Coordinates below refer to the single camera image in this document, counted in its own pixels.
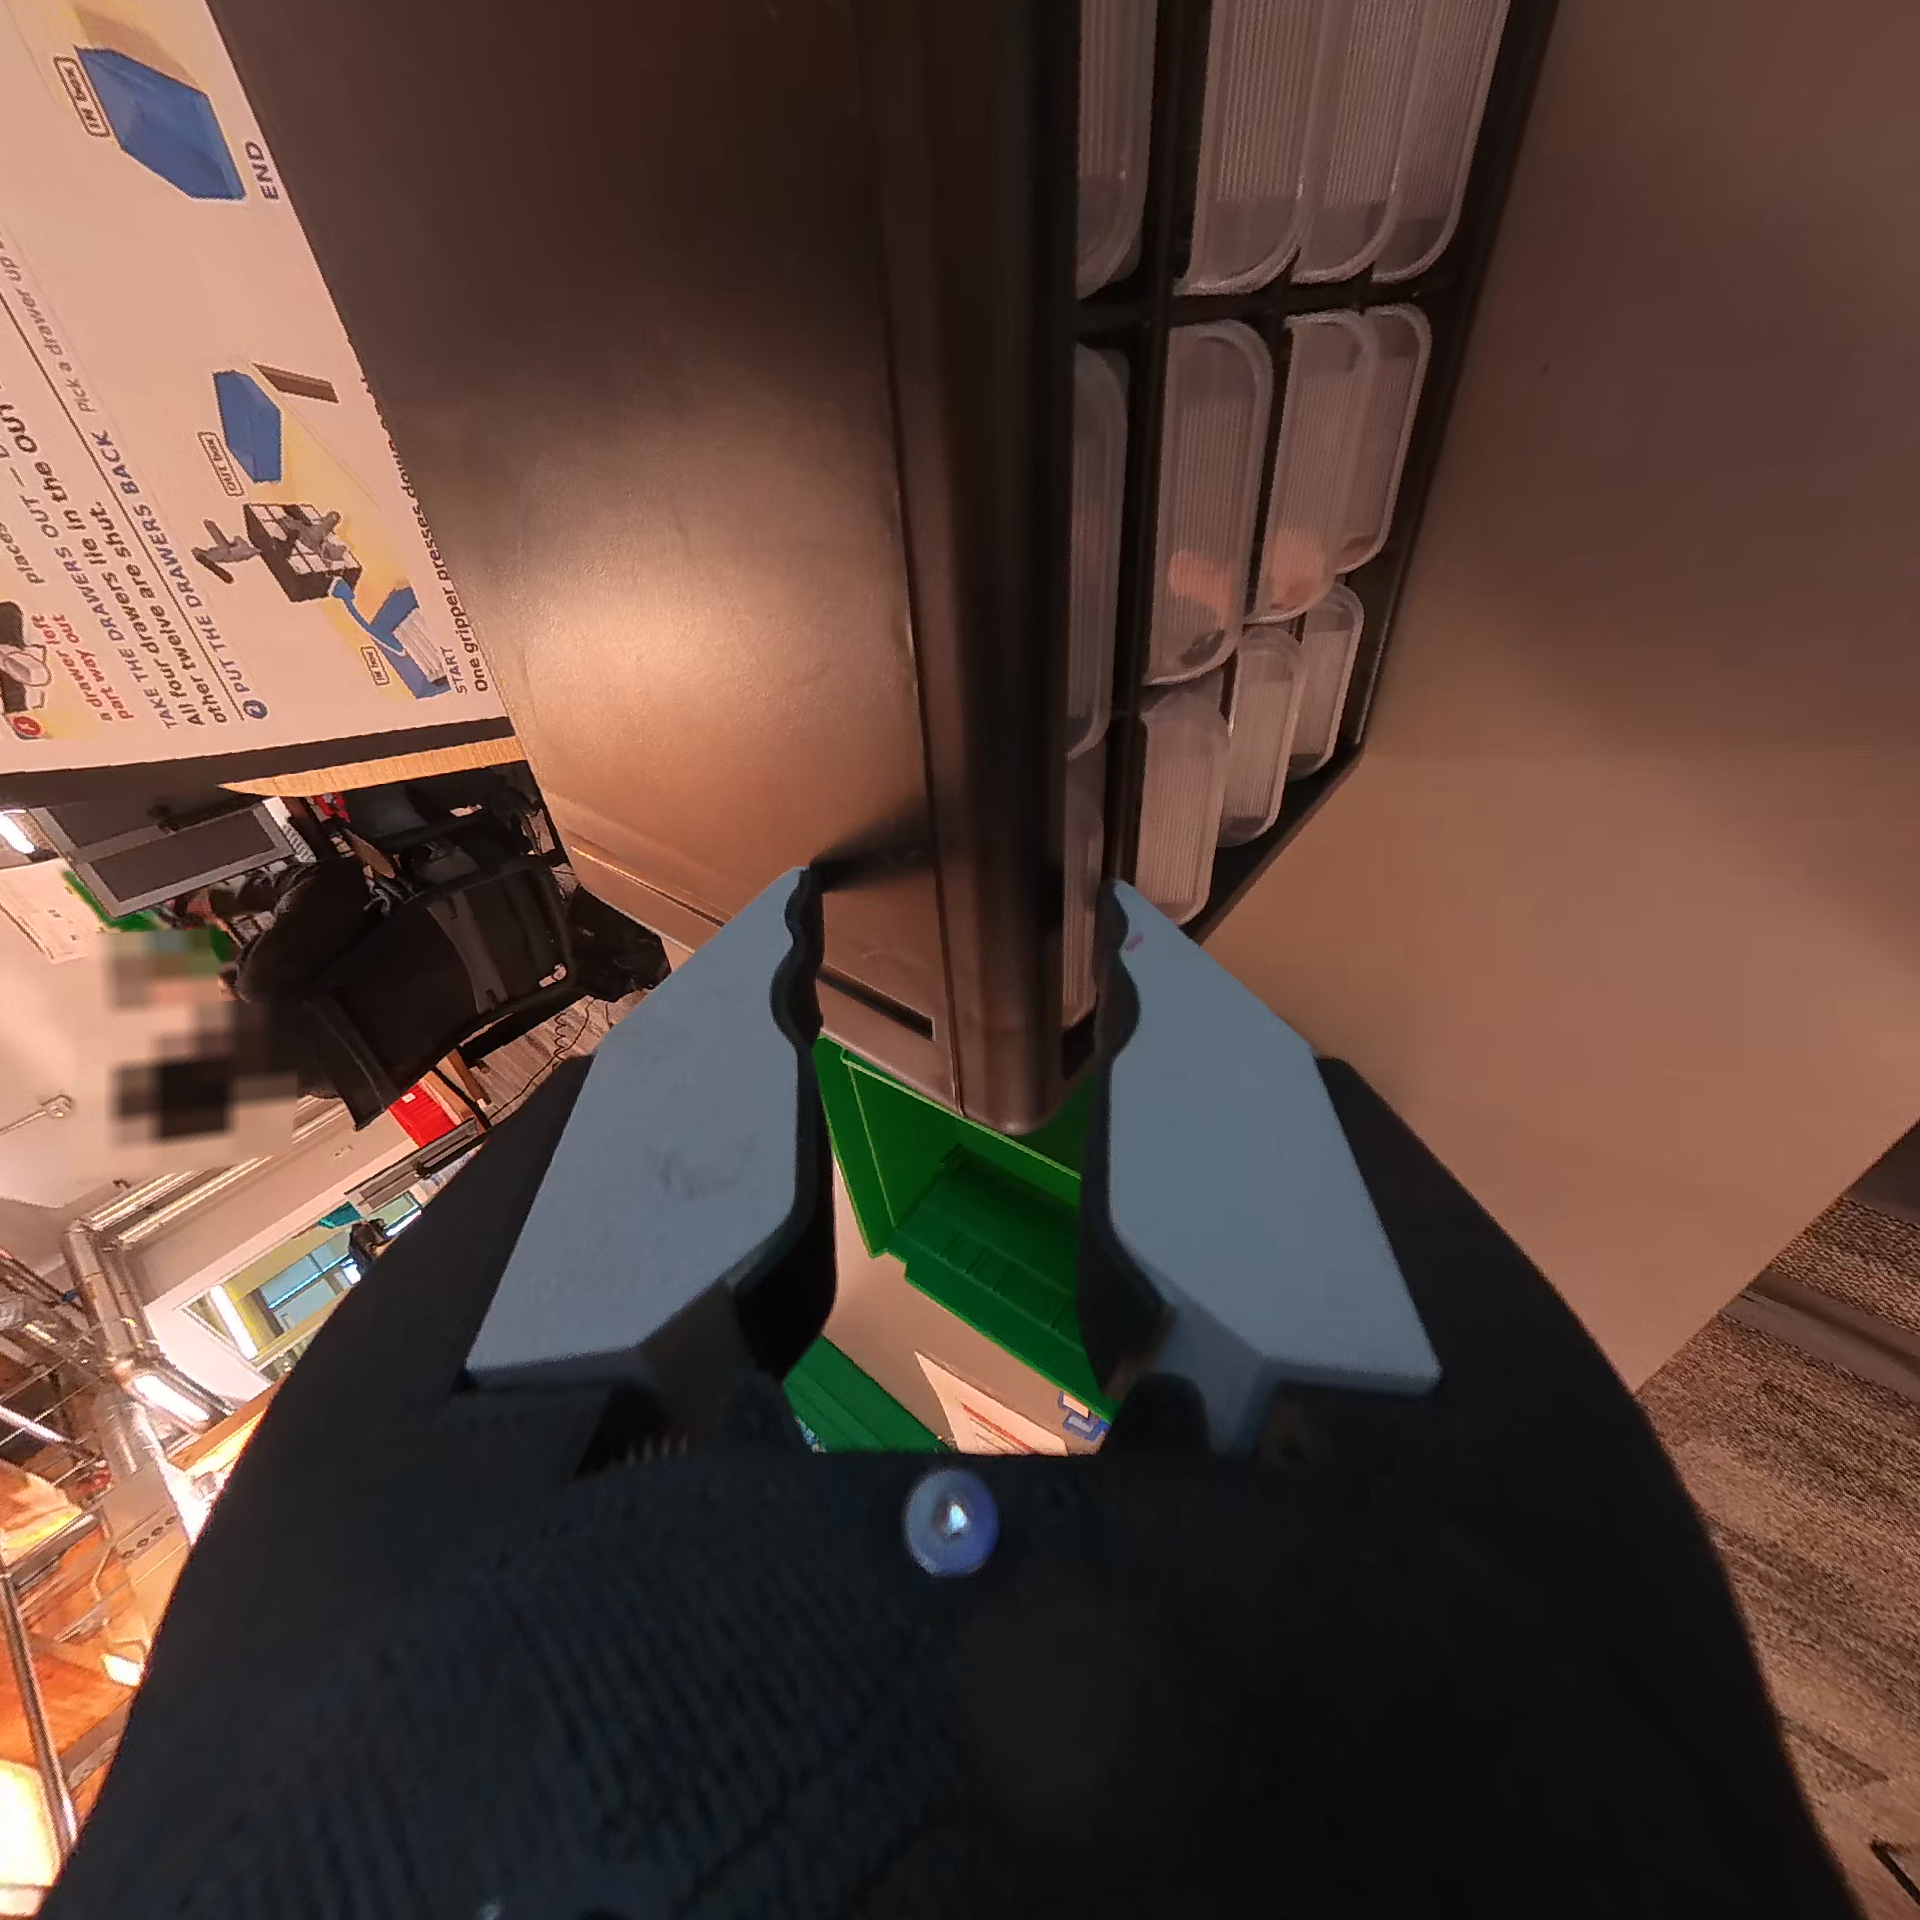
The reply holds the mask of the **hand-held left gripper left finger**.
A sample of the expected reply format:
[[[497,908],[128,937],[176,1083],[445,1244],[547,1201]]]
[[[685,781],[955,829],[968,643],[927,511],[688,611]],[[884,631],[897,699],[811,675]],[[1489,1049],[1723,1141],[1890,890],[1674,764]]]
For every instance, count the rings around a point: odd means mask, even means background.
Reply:
[[[781,1385],[834,1298],[825,902],[778,875],[593,1053],[471,1342],[489,1390]]]

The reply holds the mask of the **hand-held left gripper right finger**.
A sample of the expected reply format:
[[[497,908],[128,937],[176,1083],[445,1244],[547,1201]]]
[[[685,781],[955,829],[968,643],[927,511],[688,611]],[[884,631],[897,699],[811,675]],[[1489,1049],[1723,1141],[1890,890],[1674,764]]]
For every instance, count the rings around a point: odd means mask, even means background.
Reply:
[[[1077,1323],[1112,1444],[1249,1457],[1289,1397],[1427,1401],[1443,1362],[1313,1047],[1129,883],[1095,961]]]

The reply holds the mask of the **set of clear plastic drawers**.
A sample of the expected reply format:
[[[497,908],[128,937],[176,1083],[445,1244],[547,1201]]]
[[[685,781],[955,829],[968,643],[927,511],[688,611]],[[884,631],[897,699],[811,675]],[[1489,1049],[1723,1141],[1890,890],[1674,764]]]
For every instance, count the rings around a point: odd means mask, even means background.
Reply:
[[[1541,4],[1080,4],[1064,1025],[1356,756]]]

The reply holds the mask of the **black drawer cabinet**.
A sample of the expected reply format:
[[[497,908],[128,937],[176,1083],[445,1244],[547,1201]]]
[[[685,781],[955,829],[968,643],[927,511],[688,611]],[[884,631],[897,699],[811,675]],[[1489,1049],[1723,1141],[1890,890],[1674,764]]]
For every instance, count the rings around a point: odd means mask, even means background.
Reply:
[[[692,949],[813,867],[828,1033],[1004,1133],[1093,1026],[1064,1003],[1077,9],[212,4],[573,871]]]

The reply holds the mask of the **red storage bin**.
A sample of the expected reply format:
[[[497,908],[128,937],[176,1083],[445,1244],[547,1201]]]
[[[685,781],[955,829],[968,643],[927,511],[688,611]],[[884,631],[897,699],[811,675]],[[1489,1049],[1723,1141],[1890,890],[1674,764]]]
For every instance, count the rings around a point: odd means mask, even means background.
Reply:
[[[436,1071],[428,1075],[389,1107],[404,1137],[428,1148],[448,1139],[476,1139],[489,1130],[485,1109]]]

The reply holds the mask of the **green plastic bin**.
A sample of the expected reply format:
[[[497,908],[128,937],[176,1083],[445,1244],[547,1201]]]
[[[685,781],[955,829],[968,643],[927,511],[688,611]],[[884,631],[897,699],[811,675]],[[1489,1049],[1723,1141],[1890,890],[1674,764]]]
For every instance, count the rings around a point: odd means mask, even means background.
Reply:
[[[837,1293],[786,1381],[823,1452],[954,1450],[917,1364],[1008,1401],[1040,1383],[1112,1419],[1075,1308],[1089,1090],[1004,1137],[834,1039],[813,1049],[834,1153]]]

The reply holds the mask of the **black office chair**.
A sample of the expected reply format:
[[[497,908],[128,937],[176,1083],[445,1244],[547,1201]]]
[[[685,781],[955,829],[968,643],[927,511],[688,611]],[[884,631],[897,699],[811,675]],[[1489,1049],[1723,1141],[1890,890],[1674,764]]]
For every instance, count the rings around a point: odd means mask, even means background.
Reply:
[[[488,1058],[668,971],[658,935],[528,854],[400,897],[333,860],[244,949],[234,995],[272,1065],[367,1131],[448,1057]]]

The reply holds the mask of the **printed instruction sheet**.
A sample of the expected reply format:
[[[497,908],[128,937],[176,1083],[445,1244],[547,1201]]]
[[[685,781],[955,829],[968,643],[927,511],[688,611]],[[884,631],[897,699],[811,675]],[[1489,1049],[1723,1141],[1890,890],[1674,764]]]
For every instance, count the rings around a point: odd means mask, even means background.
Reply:
[[[3,4],[5,793],[512,733],[207,4]]]

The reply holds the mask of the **silver metal duct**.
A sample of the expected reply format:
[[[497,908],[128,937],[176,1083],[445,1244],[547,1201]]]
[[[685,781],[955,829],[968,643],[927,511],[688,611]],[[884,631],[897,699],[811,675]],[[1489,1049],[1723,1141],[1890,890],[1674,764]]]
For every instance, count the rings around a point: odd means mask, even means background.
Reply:
[[[155,1338],[132,1273],[143,1230],[173,1225],[219,1182],[217,1173],[173,1173],[117,1190],[73,1217],[60,1236],[65,1273],[97,1326],[105,1371],[130,1425],[130,1444],[162,1459],[178,1493],[210,1500],[232,1465],[221,1438],[234,1405],[178,1366]]]

